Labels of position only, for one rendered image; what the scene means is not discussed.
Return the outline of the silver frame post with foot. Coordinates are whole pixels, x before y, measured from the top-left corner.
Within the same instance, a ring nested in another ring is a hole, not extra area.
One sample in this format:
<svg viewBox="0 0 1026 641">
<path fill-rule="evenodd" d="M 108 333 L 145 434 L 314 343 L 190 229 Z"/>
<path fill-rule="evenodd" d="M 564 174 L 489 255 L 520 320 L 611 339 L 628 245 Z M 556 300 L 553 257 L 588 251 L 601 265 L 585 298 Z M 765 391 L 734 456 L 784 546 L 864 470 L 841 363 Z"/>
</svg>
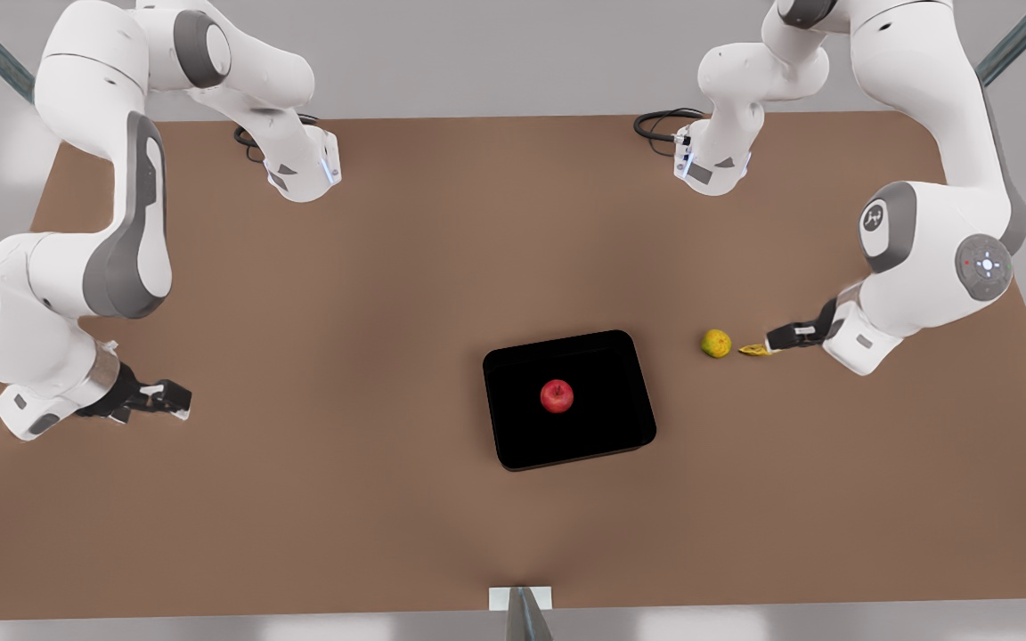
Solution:
<svg viewBox="0 0 1026 641">
<path fill-rule="evenodd" d="M 553 608 L 551 587 L 488 588 L 488 607 L 508 615 L 505 641 L 554 641 L 544 617 Z"/>
</svg>

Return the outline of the black rectangular tray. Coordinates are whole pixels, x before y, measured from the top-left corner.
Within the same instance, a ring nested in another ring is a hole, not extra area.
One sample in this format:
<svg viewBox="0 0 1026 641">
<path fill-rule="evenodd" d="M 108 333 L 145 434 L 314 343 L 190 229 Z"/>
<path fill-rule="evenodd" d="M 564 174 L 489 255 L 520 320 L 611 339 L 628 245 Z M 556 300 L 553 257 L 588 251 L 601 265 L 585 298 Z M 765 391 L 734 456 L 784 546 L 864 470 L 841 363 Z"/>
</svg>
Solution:
<svg viewBox="0 0 1026 641">
<path fill-rule="evenodd" d="M 656 437 L 630 334 L 508 346 L 482 361 L 495 449 L 510 471 L 623 453 Z"/>
</svg>

